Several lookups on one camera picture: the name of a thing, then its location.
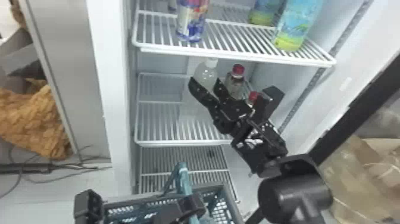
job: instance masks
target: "water bottle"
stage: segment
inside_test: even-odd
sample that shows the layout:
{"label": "water bottle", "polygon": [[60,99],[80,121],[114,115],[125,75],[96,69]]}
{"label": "water bottle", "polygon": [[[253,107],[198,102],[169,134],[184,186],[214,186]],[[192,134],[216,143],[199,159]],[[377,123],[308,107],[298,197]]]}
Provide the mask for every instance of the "water bottle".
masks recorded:
{"label": "water bottle", "polygon": [[275,14],[278,12],[282,0],[257,0],[249,14],[249,23],[273,26]]}
{"label": "water bottle", "polygon": [[297,51],[318,17],[323,0],[288,0],[273,43],[286,51]]}

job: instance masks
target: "wall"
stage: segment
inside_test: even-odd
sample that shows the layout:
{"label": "wall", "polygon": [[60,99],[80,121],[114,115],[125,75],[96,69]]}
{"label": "wall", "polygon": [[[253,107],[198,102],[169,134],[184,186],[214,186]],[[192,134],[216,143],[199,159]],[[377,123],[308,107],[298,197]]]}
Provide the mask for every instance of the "wall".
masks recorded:
{"label": "wall", "polygon": [[0,0],[0,45],[17,31],[19,27],[19,24],[13,19],[13,15],[11,14],[10,1]]}

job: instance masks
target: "beverage can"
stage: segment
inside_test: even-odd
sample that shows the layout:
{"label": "beverage can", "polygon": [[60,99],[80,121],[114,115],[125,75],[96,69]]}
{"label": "beverage can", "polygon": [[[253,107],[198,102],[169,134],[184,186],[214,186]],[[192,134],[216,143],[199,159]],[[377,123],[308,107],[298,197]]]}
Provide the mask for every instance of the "beverage can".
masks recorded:
{"label": "beverage can", "polygon": [[178,0],[176,34],[181,41],[199,42],[210,0]]}

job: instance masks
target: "black robotic arm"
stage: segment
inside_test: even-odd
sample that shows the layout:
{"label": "black robotic arm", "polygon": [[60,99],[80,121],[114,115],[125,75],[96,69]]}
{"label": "black robotic arm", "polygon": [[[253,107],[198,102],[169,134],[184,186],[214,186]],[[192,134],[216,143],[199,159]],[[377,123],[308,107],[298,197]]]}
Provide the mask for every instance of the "black robotic arm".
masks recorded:
{"label": "black robotic arm", "polygon": [[285,141],[269,122],[284,93],[275,86],[265,88],[253,105],[232,98],[217,79],[215,96],[194,78],[190,93],[210,112],[215,127],[233,137],[231,146],[263,178],[258,189],[259,209],[247,221],[266,218],[279,224],[324,223],[321,210],[332,204],[332,195],[315,163],[307,154],[287,156]]}

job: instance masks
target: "refrigerator shelf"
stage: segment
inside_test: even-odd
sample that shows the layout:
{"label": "refrigerator shelf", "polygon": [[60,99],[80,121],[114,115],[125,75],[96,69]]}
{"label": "refrigerator shelf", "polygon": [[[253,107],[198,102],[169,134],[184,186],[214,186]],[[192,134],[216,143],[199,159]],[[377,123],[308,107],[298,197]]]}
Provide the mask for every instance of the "refrigerator shelf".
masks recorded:
{"label": "refrigerator shelf", "polygon": [[170,172],[185,161],[193,185],[224,182],[237,199],[221,146],[140,148],[139,194],[162,191]]}
{"label": "refrigerator shelf", "polygon": [[166,12],[167,3],[138,0],[132,44],[142,52],[217,57],[230,60],[299,66],[331,67],[336,60],[307,39],[295,52],[272,44],[273,27],[248,24],[249,8],[233,4],[212,4],[203,40],[188,44],[176,38],[177,15]]}
{"label": "refrigerator shelf", "polygon": [[[230,143],[213,125],[207,109],[192,108],[182,102],[190,76],[183,74],[141,73],[137,81],[134,140],[142,146],[217,145]],[[252,86],[243,86],[247,98]]]}

